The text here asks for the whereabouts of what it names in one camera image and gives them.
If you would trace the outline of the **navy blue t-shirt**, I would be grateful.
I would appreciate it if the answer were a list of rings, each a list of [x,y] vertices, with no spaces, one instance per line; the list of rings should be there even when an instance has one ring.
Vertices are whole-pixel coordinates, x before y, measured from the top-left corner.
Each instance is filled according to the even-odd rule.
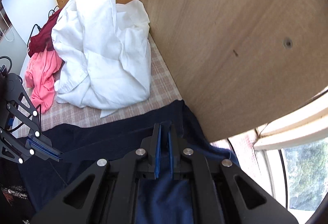
[[[174,125],[181,137],[210,160],[237,162],[227,149],[213,147],[205,139],[197,118],[184,101],[176,100],[143,115],[91,128],[61,124],[45,132],[65,154],[62,162],[33,157],[19,166],[24,186],[36,211],[40,211],[97,160],[112,161],[138,149],[152,135],[156,123],[163,126],[161,163],[157,180],[143,180],[138,194],[137,223],[193,223],[190,186],[171,179],[168,130]]]

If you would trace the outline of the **pink garment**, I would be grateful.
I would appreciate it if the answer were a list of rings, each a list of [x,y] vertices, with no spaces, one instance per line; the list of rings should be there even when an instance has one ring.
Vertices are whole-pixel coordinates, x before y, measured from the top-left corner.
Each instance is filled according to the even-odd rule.
[[[25,81],[28,88],[32,88],[30,100],[34,107],[41,106],[44,114],[50,109],[55,97],[54,74],[62,66],[62,59],[55,50],[44,50],[35,53],[30,58],[26,72]]]

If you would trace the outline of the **pink plaid table cloth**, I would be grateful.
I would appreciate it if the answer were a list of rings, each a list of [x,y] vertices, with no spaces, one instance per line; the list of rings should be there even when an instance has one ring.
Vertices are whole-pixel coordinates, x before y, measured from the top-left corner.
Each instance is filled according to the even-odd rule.
[[[107,107],[99,103],[96,105],[87,103],[85,107],[77,107],[54,100],[52,106],[41,115],[41,130],[46,131],[60,124],[89,128],[142,115],[169,105],[175,100],[181,100],[182,96],[151,35],[148,36],[148,41],[151,52],[151,84],[148,99],[126,107],[120,104]]]

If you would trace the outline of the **dark red garment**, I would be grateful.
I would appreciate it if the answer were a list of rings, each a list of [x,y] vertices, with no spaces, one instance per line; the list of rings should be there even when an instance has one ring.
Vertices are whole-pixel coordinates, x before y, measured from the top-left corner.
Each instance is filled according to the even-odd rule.
[[[57,23],[58,16],[61,9],[55,11],[51,16],[49,16],[46,24],[40,29],[39,33],[30,37],[28,44],[28,56],[31,58],[35,53],[43,52],[45,49],[47,51],[53,51],[52,42],[52,29]]]

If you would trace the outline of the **crumpled white shirt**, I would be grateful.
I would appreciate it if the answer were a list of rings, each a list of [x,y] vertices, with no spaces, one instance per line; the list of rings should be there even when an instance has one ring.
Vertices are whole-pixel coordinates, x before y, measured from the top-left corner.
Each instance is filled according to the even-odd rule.
[[[52,29],[63,60],[56,101],[85,107],[139,103],[150,96],[150,20],[139,0],[69,0]]]

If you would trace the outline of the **wooden board panel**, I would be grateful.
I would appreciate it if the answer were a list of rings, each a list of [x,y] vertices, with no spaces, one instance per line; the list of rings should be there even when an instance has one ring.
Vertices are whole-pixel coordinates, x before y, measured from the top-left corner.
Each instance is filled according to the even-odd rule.
[[[295,111],[327,86],[327,0],[140,0],[208,141]]]

